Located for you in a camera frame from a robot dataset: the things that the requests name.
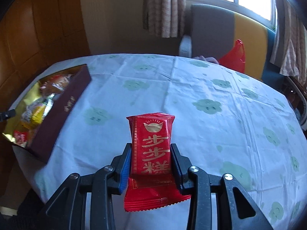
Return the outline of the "red white Angel cake packet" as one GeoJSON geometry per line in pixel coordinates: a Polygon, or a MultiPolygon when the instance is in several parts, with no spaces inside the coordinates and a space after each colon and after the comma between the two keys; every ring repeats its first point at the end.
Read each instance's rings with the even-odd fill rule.
{"type": "Polygon", "coordinates": [[[13,132],[14,143],[20,147],[25,148],[28,143],[29,132],[28,131],[17,131],[13,132]]]}

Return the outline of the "yellow black snack bag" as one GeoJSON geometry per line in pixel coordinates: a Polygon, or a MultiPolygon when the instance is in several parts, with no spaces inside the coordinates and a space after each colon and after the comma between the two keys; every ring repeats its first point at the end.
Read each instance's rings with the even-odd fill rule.
{"type": "Polygon", "coordinates": [[[35,129],[40,126],[54,104],[54,96],[55,94],[50,94],[46,97],[40,97],[27,105],[21,115],[22,126],[27,129],[35,129]]]}

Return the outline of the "red gold cake packet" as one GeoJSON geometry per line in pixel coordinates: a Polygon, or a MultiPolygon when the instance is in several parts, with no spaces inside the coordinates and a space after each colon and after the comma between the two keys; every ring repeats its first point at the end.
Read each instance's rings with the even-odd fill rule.
{"type": "Polygon", "coordinates": [[[171,134],[175,117],[165,113],[129,116],[132,156],[124,198],[127,212],[145,211],[190,199],[177,189],[171,171],[171,134]]]}

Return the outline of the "bread bun clear red bag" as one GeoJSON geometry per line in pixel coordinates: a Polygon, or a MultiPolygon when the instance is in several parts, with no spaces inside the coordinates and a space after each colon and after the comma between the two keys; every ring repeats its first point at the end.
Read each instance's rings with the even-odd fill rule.
{"type": "Polygon", "coordinates": [[[42,96],[49,96],[51,94],[60,94],[69,85],[72,75],[54,75],[49,80],[45,81],[40,86],[42,96]]]}

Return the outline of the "maroon gold tin box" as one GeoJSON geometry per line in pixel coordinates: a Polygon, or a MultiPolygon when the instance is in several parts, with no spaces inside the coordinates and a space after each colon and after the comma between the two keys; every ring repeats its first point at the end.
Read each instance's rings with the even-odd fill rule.
{"type": "Polygon", "coordinates": [[[13,132],[28,131],[29,138],[25,148],[20,147],[40,161],[47,163],[53,151],[54,144],[62,126],[72,111],[75,103],[84,92],[88,84],[91,82],[91,76],[87,65],[77,65],[68,69],[45,76],[34,83],[28,92],[22,96],[20,102],[15,107],[16,115],[6,122],[6,126],[2,132],[3,137],[12,145],[20,147],[14,143],[13,132]],[[44,118],[40,126],[35,129],[27,129],[21,124],[21,115],[26,110],[26,106],[42,96],[40,86],[54,75],[71,74],[69,85],[60,94],[55,94],[54,104],[44,118]]]}

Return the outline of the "wooden panel wardrobe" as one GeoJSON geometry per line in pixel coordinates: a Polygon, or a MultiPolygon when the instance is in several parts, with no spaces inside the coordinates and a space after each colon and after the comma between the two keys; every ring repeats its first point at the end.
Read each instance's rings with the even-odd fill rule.
{"type": "Polygon", "coordinates": [[[15,0],[1,19],[1,111],[52,64],[89,54],[80,0],[15,0]]]}

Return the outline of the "pink cloth on chair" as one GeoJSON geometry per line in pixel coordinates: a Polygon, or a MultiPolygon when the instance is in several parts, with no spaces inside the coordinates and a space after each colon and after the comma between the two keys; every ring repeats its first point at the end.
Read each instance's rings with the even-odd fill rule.
{"type": "Polygon", "coordinates": [[[194,57],[194,59],[205,61],[205,62],[210,62],[210,63],[214,63],[214,64],[219,64],[218,60],[216,60],[214,57],[198,56],[198,57],[194,57]]]}

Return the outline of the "red plastic bag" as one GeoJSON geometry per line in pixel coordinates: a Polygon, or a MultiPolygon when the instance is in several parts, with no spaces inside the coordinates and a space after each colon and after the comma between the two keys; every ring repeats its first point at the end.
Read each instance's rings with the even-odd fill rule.
{"type": "Polygon", "coordinates": [[[237,39],[234,47],[225,56],[220,58],[218,62],[220,65],[228,69],[244,73],[246,66],[246,55],[243,42],[237,39]]]}

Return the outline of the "right beige patterned curtain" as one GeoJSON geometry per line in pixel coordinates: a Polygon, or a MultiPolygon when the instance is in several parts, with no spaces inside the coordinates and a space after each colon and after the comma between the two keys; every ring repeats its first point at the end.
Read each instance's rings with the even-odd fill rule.
{"type": "Polygon", "coordinates": [[[287,0],[276,1],[277,31],[270,62],[306,87],[306,27],[287,0]]]}

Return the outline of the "beige patterned curtain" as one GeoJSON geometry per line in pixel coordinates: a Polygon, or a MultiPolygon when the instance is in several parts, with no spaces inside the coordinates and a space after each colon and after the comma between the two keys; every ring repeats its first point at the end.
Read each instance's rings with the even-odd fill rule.
{"type": "Polygon", "coordinates": [[[287,0],[276,1],[277,31],[270,62],[306,87],[306,27],[287,0]]]}
{"type": "Polygon", "coordinates": [[[143,27],[156,37],[181,37],[185,9],[186,0],[143,0],[143,27]]]}

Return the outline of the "left beige patterned curtain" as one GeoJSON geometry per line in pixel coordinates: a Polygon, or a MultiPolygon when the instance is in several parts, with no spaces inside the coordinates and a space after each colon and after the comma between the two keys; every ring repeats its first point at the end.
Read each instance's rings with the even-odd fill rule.
{"type": "Polygon", "coordinates": [[[143,27],[156,37],[181,37],[185,9],[186,0],[143,0],[143,27]]]}

